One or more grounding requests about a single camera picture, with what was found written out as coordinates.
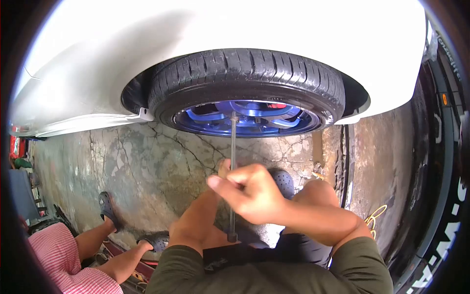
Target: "cracked concrete floor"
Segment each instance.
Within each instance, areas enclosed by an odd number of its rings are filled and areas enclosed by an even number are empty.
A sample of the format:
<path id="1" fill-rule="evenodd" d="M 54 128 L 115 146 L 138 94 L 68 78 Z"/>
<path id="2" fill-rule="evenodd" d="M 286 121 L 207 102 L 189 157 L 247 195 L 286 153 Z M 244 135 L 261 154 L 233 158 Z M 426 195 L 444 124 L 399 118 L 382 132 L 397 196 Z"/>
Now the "cracked concrete floor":
<path id="1" fill-rule="evenodd" d="M 48 138 L 32 146 L 40 192 L 48 207 L 58 204 L 78 232 L 102 221 L 98 193 L 112 193 L 126 229 L 111 239 L 129 249 L 143 232 L 167 230 L 205 188 L 230 139 L 177 131 L 155 122 Z M 296 187 L 312 177 L 312 134 L 237 140 L 239 165 L 259 162 L 287 170 Z M 216 225 L 227 225 L 221 205 Z M 274 228 L 276 236 L 281 228 Z M 265 234 L 266 227 L 259 229 Z M 274 246 L 277 239 L 263 238 Z M 144 256 L 157 259 L 157 254 Z"/>
<path id="2" fill-rule="evenodd" d="M 377 244 L 384 255 L 399 225 L 407 196 L 413 154 L 409 103 L 354 125 L 355 175 L 351 210 L 366 218 L 382 204 Z M 259 162 L 287 170 L 297 189 L 324 165 L 333 186 L 338 166 L 340 127 L 299 136 L 239 139 L 239 165 Z M 322 137 L 328 142 L 321 142 Z M 205 189 L 205 179 L 221 158 L 230 157 L 230 139 L 176 131 L 155 122 L 131 124 L 48 138 L 31 146 L 40 194 L 49 208 L 59 205 L 78 232 L 99 225 L 98 193 L 112 193 L 126 228 L 111 239 L 125 249 L 143 232 L 166 230 Z M 216 225 L 228 225 L 221 205 Z M 275 246 L 276 225 L 255 227 Z M 147 253 L 144 258 L 158 259 Z"/>

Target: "metal rod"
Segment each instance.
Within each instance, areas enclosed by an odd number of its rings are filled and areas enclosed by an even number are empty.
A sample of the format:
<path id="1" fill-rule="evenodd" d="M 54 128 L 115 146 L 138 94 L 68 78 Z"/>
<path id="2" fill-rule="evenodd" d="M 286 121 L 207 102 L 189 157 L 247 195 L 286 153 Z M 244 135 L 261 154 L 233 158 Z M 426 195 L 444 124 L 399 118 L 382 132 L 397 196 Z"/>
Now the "metal rod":
<path id="1" fill-rule="evenodd" d="M 232 123 L 232 153 L 230 156 L 230 170 L 236 169 L 236 124 L 238 122 L 238 116 L 236 112 L 232 112 L 232 117 L 230 118 Z M 227 241 L 235 243 L 238 239 L 237 233 L 235 232 L 235 212 L 230 208 L 230 227 L 227 234 Z"/>

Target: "red brake caliper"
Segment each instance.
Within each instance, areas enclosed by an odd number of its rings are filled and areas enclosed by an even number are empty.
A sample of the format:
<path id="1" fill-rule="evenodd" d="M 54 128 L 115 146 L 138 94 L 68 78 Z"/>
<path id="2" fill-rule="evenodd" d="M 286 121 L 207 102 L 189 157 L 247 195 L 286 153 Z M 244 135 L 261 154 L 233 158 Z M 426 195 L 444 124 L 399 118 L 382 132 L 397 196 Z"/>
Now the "red brake caliper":
<path id="1" fill-rule="evenodd" d="M 267 105 L 268 108 L 285 108 L 287 105 L 285 104 L 278 104 L 278 103 L 271 103 Z"/>

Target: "white car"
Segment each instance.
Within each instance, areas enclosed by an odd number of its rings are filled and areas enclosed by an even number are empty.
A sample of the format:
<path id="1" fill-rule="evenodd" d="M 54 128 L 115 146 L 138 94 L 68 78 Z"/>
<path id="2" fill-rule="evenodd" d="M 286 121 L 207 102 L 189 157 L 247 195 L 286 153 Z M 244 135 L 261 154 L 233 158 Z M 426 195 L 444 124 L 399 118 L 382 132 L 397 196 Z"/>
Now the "white car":
<path id="1" fill-rule="evenodd" d="M 417 0 L 63 0 L 17 81 L 16 136 L 156 120 L 207 135 L 294 135 L 411 99 Z"/>

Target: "olive green shirt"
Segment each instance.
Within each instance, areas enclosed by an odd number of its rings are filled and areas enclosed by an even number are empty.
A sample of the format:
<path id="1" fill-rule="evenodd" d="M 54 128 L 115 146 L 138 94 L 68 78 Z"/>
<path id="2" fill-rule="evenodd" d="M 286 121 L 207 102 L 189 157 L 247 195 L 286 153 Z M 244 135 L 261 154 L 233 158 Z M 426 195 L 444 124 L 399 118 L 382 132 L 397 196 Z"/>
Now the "olive green shirt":
<path id="1" fill-rule="evenodd" d="M 146 294 L 157 293 L 393 293 L 387 267 L 374 240 L 342 245 L 330 269 L 312 263 L 258 262 L 204 273 L 200 254 L 187 246 L 164 250 Z"/>

